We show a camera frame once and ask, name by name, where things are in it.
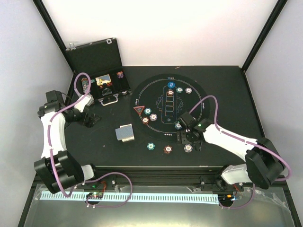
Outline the orange poker chip stack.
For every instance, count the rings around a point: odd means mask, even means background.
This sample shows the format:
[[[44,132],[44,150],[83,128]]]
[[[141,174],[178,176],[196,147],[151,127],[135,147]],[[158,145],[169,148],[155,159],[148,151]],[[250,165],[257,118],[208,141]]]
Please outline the orange poker chip stack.
[[[172,146],[167,145],[164,147],[163,151],[165,154],[170,154],[173,151],[173,148]]]

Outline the blue backed card deck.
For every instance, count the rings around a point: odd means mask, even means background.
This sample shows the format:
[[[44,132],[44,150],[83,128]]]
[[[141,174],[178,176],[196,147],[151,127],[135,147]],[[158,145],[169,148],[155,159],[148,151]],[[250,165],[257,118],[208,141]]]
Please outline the blue backed card deck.
[[[116,139],[118,141],[127,142],[134,140],[134,131],[132,124],[121,125],[115,129]]]

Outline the blue white chips small blind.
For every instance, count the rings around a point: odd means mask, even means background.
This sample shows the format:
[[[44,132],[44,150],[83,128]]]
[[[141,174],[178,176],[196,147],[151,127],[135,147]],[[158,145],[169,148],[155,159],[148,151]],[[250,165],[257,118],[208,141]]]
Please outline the blue white chips small blind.
[[[187,87],[187,88],[185,89],[185,92],[186,92],[187,94],[191,94],[191,93],[192,93],[192,88]]]

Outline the blue green fifty chips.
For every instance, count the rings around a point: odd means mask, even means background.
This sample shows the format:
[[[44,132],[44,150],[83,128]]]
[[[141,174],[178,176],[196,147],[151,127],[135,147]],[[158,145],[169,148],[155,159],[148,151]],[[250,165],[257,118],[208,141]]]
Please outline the blue green fifty chips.
[[[176,88],[176,92],[177,93],[182,93],[183,92],[183,88],[181,88],[181,87]]]

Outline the green poker chip stack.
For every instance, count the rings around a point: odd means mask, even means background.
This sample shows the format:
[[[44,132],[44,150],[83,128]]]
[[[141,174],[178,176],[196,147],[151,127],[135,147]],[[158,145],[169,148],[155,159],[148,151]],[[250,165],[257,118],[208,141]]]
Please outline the green poker chip stack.
[[[147,149],[148,149],[148,150],[154,150],[154,149],[155,149],[155,144],[152,143],[152,142],[148,143],[148,144],[147,144]]]

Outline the orange chips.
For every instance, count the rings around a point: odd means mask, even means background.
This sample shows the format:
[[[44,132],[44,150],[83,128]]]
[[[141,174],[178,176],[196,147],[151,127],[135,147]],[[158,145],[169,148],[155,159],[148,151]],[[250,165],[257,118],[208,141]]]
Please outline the orange chips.
[[[147,124],[149,122],[149,118],[148,117],[143,117],[142,122],[143,122],[143,124]]]
[[[174,95],[173,90],[168,90],[168,91],[166,92],[166,95],[167,95],[167,96],[173,96],[173,95]]]

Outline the blue small blind button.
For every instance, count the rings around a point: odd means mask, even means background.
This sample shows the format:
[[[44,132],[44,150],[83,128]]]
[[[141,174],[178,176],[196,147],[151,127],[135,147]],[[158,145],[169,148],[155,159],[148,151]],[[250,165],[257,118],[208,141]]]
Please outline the blue small blind button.
[[[170,82],[167,84],[167,86],[168,86],[169,89],[173,89],[173,88],[176,86],[176,84],[175,84],[174,82],[170,81]]]

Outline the red triangular dealer button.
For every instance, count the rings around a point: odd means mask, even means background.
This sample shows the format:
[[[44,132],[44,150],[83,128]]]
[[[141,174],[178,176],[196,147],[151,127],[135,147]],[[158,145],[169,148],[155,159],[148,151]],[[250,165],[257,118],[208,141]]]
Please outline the red triangular dealer button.
[[[142,112],[143,112],[144,109],[145,109],[145,106],[144,106],[144,105],[142,105],[142,106],[134,106],[133,109],[134,109],[139,115],[141,115]]]

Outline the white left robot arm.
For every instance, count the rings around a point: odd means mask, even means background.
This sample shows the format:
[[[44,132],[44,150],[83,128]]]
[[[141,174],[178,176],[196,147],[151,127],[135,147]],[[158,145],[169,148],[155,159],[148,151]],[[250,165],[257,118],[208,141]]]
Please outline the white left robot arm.
[[[46,100],[37,113],[44,129],[41,159],[34,163],[37,175],[53,194],[83,182],[91,189],[98,188],[102,178],[95,173],[95,166],[80,165],[68,152],[65,142],[67,123],[78,122],[91,128],[100,120],[100,116],[89,110],[93,97],[81,95],[75,105],[66,107],[61,92],[53,90],[46,93]]]

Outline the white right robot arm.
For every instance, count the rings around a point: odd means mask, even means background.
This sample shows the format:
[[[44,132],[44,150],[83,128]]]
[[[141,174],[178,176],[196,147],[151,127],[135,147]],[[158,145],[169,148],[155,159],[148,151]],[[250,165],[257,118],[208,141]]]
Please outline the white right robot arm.
[[[227,166],[216,177],[215,185],[221,191],[236,183],[253,183],[259,188],[268,189],[286,168],[275,146],[267,138],[257,140],[243,137],[218,126],[210,119],[197,121],[188,112],[182,114],[177,122],[181,126],[180,139],[183,144],[213,144],[245,162]]]

